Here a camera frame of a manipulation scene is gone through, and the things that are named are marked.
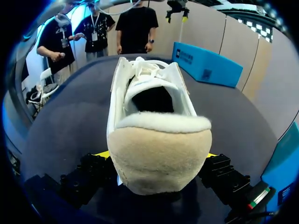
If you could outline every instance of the round table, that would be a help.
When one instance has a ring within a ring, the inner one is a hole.
[[[128,60],[171,59],[156,55],[124,55]],[[22,157],[25,179],[45,173],[56,181],[76,168],[87,153],[107,151],[106,125],[110,87],[119,56],[103,57],[74,73],[38,114],[29,133]],[[190,98],[198,115],[212,122],[211,153],[225,154],[231,165],[251,184],[259,182],[277,139],[254,105],[238,90],[196,82],[182,70]],[[230,211],[211,189],[196,178],[200,223],[223,223]],[[97,216],[97,196],[82,210]]]

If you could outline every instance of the shoe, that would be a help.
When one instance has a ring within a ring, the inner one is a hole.
[[[178,192],[199,172],[212,145],[177,63],[121,57],[111,87],[109,154],[132,192]]]

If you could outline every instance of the id badge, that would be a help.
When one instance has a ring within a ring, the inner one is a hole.
[[[62,44],[62,48],[67,48],[70,46],[67,38],[61,39],[61,44]]]
[[[97,32],[95,32],[95,33],[92,34],[92,39],[93,39],[93,41],[97,41],[98,40],[98,33]]]

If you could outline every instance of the gray pants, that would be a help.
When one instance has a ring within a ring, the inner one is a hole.
[[[102,51],[98,52],[91,52],[86,53],[87,62],[93,61],[99,57],[108,56],[108,48],[103,49]]]
[[[75,71],[77,71],[77,64],[74,61],[72,64],[64,67],[54,75],[54,82],[58,85],[64,83]]]

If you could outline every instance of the black t-shirt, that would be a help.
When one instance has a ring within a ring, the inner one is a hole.
[[[70,40],[68,39],[68,37],[72,35],[71,24],[63,27],[63,29],[65,38],[67,38],[68,47],[63,48],[61,42],[61,40],[64,38],[63,32],[54,19],[51,20],[44,28],[37,46],[38,48],[44,46],[48,50],[65,53],[65,57],[60,59],[58,62],[53,62],[51,58],[48,58],[49,67],[51,68],[52,74],[57,73],[75,61]]]
[[[97,21],[97,16],[93,16],[93,22]],[[115,24],[115,21],[110,15],[100,13],[97,24],[95,24],[95,31],[98,34],[98,40],[93,41],[92,33],[94,32],[93,22],[91,16],[83,19],[75,30],[75,34],[83,33],[86,38],[85,52],[98,52],[108,46],[107,29]]]
[[[149,7],[132,8],[120,15],[116,30],[121,31],[123,54],[145,53],[151,28],[157,28],[156,12]]]

